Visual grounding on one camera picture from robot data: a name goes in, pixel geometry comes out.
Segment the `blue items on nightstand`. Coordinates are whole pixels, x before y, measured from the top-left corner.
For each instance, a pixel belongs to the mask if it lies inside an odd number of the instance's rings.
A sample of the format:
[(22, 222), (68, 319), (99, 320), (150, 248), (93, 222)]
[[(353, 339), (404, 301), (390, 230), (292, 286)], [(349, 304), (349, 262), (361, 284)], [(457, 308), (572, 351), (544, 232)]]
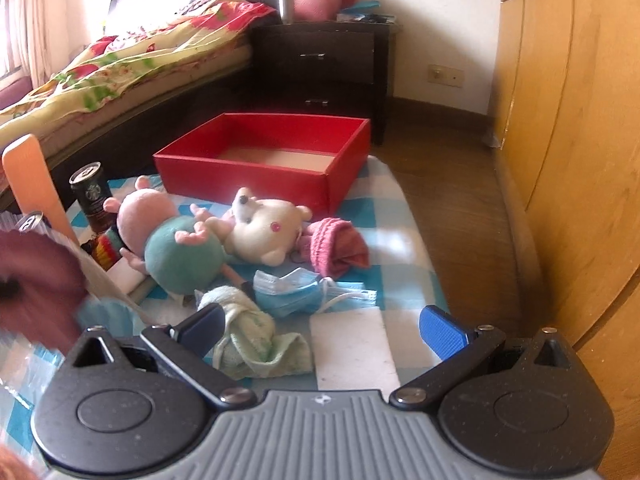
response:
[(341, 23), (393, 25), (397, 18), (393, 14), (382, 13), (378, 0), (362, 0), (338, 12), (336, 20)]

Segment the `pink curtain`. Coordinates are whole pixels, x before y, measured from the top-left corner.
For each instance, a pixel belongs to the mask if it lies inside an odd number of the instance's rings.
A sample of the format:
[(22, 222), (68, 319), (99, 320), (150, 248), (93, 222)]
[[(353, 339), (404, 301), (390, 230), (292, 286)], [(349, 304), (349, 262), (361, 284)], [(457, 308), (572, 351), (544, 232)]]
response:
[(44, 0), (1, 0), (1, 75), (19, 70), (37, 88), (49, 80), (51, 60)]

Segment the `pink knitted hat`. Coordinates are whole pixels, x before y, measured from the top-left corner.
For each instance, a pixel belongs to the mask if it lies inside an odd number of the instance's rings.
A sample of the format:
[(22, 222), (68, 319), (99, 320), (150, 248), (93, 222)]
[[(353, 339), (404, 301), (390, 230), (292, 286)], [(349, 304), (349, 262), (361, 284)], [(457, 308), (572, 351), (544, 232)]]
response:
[(351, 268), (369, 269), (369, 247), (352, 225), (341, 218), (324, 218), (303, 229), (296, 252), (322, 278), (340, 278)]

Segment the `pink plastic basket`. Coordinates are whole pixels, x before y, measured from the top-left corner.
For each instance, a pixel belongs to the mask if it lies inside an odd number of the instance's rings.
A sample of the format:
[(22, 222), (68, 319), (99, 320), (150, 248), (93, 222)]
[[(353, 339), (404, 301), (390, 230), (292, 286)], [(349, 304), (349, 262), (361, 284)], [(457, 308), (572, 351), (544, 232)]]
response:
[(333, 21), (341, 9), (342, 0), (294, 0), (296, 22)]

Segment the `wooden wardrobe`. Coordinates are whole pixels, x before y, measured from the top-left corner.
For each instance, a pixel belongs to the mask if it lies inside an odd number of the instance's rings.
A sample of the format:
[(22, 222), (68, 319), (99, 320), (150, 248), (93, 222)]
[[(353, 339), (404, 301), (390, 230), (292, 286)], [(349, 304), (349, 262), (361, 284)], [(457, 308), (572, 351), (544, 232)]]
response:
[(525, 333), (556, 327), (639, 474), (639, 0), (501, 0), (494, 87)]

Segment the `black Starbucks coffee can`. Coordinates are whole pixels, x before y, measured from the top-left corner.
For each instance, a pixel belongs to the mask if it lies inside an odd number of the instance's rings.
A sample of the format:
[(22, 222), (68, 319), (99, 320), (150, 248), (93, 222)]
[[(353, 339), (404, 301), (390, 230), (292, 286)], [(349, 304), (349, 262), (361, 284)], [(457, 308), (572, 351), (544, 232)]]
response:
[(116, 216), (103, 208), (104, 202), (112, 197), (112, 191), (102, 164), (89, 162), (76, 170), (68, 183), (93, 232), (101, 234), (107, 231)]

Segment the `bed with floral quilt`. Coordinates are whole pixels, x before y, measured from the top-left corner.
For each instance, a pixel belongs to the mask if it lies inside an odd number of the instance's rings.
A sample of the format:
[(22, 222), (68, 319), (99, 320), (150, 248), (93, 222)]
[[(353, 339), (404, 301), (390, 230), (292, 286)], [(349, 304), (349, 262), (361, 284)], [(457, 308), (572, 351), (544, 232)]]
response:
[(278, 16), (259, 1), (113, 0), (106, 29), (68, 54), (85, 18), (69, 1), (44, 0), (49, 80), (1, 111), (1, 144), (32, 134), (47, 159), (158, 96), (233, 72), (250, 57), (247, 29)]

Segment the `red cardboard box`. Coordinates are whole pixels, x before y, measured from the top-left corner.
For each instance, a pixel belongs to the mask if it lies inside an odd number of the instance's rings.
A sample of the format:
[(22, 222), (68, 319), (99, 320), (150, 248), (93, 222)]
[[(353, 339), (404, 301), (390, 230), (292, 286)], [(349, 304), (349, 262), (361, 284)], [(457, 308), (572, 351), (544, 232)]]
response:
[(367, 119), (224, 113), (154, 154), (166, 191), (231, 204), (240, 188), (332, 216), (366, 163)]

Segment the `blue white checkered tablecloth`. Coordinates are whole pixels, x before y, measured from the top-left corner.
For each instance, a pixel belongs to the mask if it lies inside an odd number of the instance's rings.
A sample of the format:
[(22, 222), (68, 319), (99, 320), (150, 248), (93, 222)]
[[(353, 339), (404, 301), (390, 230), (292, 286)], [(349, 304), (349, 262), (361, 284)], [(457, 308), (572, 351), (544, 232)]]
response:
[[(369, 157), (338, 208), (370, 252), (367, 269), (344, 281), (376, 293), (374, 304), (344, 300), (318, 316), (290, 315), (281, 333), (300, 333), (314, 355), (314, 371), (279, 378), (244, 378), (245, 387), (266, 389), (378, 389), (389, 394), (434, 366), (438, 359), (419, 335), (428, 304), (446, 300), (416, 220), (390, 168)], [(62, 354), (21, 336), (1, 336), (1, 442), (36, 471), (46, 466), (30, 434), (30, 416), (62, 362)]]

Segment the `wall power socket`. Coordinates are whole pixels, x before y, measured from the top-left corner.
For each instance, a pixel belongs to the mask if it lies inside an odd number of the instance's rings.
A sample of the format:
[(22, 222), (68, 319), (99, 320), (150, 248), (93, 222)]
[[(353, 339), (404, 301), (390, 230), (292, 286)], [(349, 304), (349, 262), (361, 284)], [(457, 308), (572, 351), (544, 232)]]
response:
[(427, 80), (430, 84), (442, 84), (443, 86), (462, 88), (464, 84), (464, 71), (448, 66), (430, 64), (427, 66)]

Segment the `purple fluffy cloth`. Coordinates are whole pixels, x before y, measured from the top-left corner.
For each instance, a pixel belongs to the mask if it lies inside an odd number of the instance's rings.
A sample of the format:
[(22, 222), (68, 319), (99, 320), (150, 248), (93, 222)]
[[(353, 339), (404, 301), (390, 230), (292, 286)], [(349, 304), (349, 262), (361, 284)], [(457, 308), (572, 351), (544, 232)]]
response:
[(1, 233), (1, 328), (67, 353), (79, 338), (76, 313), (87, 296), (78, 258), (34, 231)]

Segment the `white bear plush toy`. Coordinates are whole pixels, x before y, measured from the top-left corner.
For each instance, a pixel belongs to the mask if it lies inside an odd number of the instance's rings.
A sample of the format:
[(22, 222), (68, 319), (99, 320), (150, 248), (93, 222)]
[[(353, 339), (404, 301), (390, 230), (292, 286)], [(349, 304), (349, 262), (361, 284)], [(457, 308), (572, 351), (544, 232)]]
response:
[(233, 228), (224, 250), (246, 262), (280, 266), (294, 249), (312, 211), (286, 200), (258, 200), (240, 188), (231, 205)]

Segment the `striped colourful sock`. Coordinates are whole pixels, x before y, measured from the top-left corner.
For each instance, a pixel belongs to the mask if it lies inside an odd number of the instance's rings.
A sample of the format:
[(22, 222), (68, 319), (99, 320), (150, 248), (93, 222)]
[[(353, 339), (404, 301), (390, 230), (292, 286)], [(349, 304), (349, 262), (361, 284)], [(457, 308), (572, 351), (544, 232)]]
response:
[(80, 247), (105, 271), (122, 258), (120, 250), (125, 247), (117, 229), (111, 226), (103, 233), (91, 237)]

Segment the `light green towel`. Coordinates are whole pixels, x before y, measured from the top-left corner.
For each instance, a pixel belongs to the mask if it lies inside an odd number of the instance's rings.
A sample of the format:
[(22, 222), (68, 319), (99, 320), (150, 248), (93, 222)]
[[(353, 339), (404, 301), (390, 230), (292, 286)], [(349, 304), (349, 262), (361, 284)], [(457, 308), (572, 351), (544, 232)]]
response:
[(197, 292), (198, 310), (210, 304), (224, 309), (224, 334), (207, 355), (213, 367), (232, 379), (277, 378), (314, 370), (308, 342), (300, 333), (278, 334), (271, 315), (242, 290), (219, 286)]

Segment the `silver thermos flask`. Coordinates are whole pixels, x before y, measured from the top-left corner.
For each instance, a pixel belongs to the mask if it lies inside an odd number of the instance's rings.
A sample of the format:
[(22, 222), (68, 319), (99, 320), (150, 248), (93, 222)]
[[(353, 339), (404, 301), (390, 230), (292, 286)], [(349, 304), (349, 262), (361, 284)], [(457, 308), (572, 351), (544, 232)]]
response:
[(292, 24), (295, 18), (294, 0), (278, 0), (278, 9), (281, 22), (285, 25)]

